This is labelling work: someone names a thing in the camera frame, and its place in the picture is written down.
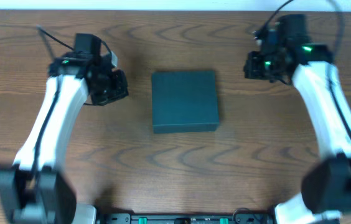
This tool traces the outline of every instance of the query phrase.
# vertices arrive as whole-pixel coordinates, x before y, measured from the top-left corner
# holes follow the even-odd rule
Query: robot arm
[[[342,216],[343,213],[340,210],[343,212],[351,210],[351,189],[346,184],[347,180],[351,180],[351,175],[344,172],[350,167],[348,163],[343,163],[343,161],[351,161],[351,139],[330,92],[326,74],[328,66],[331,67],[329,78],[334,84],[333,91],[351,129],[351,111],[340,86],[337,68],[327,62],[309,62],[308,65],[299,65],[292,76],[292,82],[307,106],[316,132],[320,158],[324,163],[305,178],[301,193],[276,206],[275,217],[279,224],[335,220]],[[338,155],[344,155],[344,159],[338,159]],[[327,169],[329,167],[334,169],[333,172],[329,172]],[[325,175],[322,180],[319,178],[320,172]],[[309,197],[314,197],[315,201],[312,202]]]
[[[277,224],[338,219],[351,212],[351,111],[332,53],[311,43],[304,15],[280,17],[276,29],[265,25],[256,38],[261,49],[249,53],[245,77],[289,79],[306,104],[321,158],[303,178],[301,193],[274,208]]]
[[[108,49],[104,56],[101,43]],[[123,71],[114,70],[117,57],[98,37],[77,34],[71,49],[50,65],[42,107],[13,165],[0,164],[0,201],[9,223],[96,221],[94,207],[77,204],[75,192],[62,175],[63,163],[87,97],[99,106],[120,100],[128,96],[127,81]],[[28,186],[33,180],[34,186]]]

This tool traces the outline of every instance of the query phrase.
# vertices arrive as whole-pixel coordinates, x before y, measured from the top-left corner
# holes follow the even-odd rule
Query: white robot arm
[[[329,86],[329,79],[333,83],[332,87]],[[351,129],[351,110],[344,97],[337,68],[327,62],[309,62],[308,65],[299,65],[292,76],[292,83],[306,103],[316,132],[321,160],[336,158],[338,154],[344,154],[346,158],[351,159],[351,138],[347,134],[330,91],[330,88],[333,88],[336,100]],[[341,216],[342,212],[339,210],[313,213],[304,203],[302,193],[275,207],[278,224],[315,223],[338,219]]]
[[[101,44],[108,50],[103,56]],[[128,96],[127,81],[123,71],[115,69],[116,55],[98,37],[77,34],[71,49],[53,58],[39,115],[13,164],[0,164],[0,200],[9,223],[96,222],[95,208],[77,204],[74,190],[62,175],[65,155],[88,96],[97,106],[120,100]],[[33,180],[34,187],[28,187]]]

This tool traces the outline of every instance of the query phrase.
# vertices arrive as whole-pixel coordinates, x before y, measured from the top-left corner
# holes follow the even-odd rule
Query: wire
[[[234,212],[233,212],[233,214],[232,214],[232,221],[234,221],[234,222],[236,222],[236,223],[239,223],[238,221],[236,221],[235,220],[235,215],[237,215],[237,212],[239,212],[239,211],[241,211],[241,210],[244,210],[244,211],[247,211],[247,212],[252,212],[249,208],[237,208]],[[262,222],[263,221],[263,219],[264,219],[264,217],[261,217],[261,218],[258,218],[257,216],[256,216],[256,214],[250,214],[250,215],[252,215],[254,218],[255,218],[255,220],[257,220],[258,222]]]
[[[39,135],[37,136],[37,140],[36,140],[36,144],[34,145],[34,160],[33,160],[33,164],[32,164],[32,175],[35,177],[37,174],[37,170],[39,168],[39,156],[40,156],[40,147],[41,147],[41,141],[44,135],[44,131],[47,127],[48,122],[50,121],[50,117],[52,112],[54,111],[55,105],[58,102],[59,99],[59,93],[60,93],[60,89],[62,86],[62,77],[57,77],[57,91],[55,91],[55,95],[54,98],[52,100],[50,109],[47,113],[47,115],[45,116],[43,125],[40,128],[39,131]]]
[[[285,85],[290,85],[285,80],[283,80],[283,78],[279,78],[277,80],[280,81],[281,83],[285,84]]]
[[[48,37],[50,37],[51,39],[55,40],[56,42],[62,44],[63,46],[69,48],[70,50],[73,50],[73,47],[71,47],[71,46],[69,46],[69,45],[63,43],[62,41],[60,41],[60,40],[58,40],[57,38],[55,38],[53,35],[49,34],[47,31],[45,31],[45,30],[43,29],[42,26],[37,25],[37,29],[38,29],[41,33],[43,33],[43,34],[47,35]]]
[[[277,15],[277,13],[286,5],[288,5],[290,2],[293,2],[294,0],[288,0],[287,2],[283,3],[282,6],[280,6],[270,17],[269,19],[264,23],[264,25],[258,30],[258,34],[260,34],[271,22],[271,20],[274,19],[274,17]]]
[[[337,20],[338,20],[338,31],[337,31],[337,36],[336,36],[336,39],[335,39],[335,42],[334,42],[334,59],[336,58],[336,55],[337,53],[339,52],[340,50],[340,46],[341,46],[341,43],[342,43],[342,39],[343,39],[343,35],[344,35],[344,27],[345,27],[345,24],[344,24],[344,17],[343,17],[343,13],[340,9],[340,6],[334,1],[334,0],[328,0],[328,2],[334,7],[335,9],[335,13],[336,13],[336,16],[337,16]],[[340,108],[340,105],[339,105],[339,102],[337,101],[337,98],[336,98],[336,95],[334,93],[334,83],[332,81],[332,78],[331,78],[331,72],[332,70],[332,64],[328,64],[327,66],[327,78],[328,78],[328,83],[329,83],[329,89],[330,89],[330,93],[332,95],[332,98],[333,98],[333,101],[334,101],[334,104],[336,106],[336,109],[337,109],[337,112],[339,113],[339,116],[343,122],[343,125],[344,125],[344,128],[347,132],[347,135],[349,136],[349,138],[351,139],[351,129],[347,123],[347,120],[345,119],[345,116]]]
[[[47,41],[47,38],[45,38],[45,35],[44,35],[44,32],[43,32],[43,29],[39,26],[37,26],[37,29],[39,30],[39,35],[41,36],[41,39],[43,40],[43,43],[45,45],[45,48],[47,49],[47,51],[49,52],[49,55],[50,55],[50,58],[51,60],[55,60],[55,55],[54,55],[54,52],[52,51],[52,48],[49,44],[49,42]]]
[[[109,49],[108,47],[108,44],[105,43],[105,41],[101,40],[102,41],[102,44],[105,46],[105,48],[108,50],[108,53],[112,54],[111,53],[111,49]]]

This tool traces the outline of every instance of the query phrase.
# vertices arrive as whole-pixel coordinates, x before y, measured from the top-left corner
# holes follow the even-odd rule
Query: wood grain
[[[50,62],[35,30],[67,43],[98,35],[119,57],[130,96],[82,108],[66,173],[78,201],[135,212],[265,209],[299,191],[317,162],[317,143],[298,92],[243,78],[251,32],[269,12],[0,11],[0,161],[26,140],[45,92]],[[309,31],[331,44],[333,13],[307,13]],[[351,106],[351,13],[338,57]],[[66,51],[53,43],[57,55]],[[152,133],[150,75],[214,69],[221,126],[214,133]],[[4,222],[0,209],[0,223]],[[351,223],[351,216],[343,223]]]

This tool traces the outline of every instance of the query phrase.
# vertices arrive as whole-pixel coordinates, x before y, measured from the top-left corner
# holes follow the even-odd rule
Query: box
[[[152,123],[156,134],[215,131],[220,124],[215,72],[154,73]]]

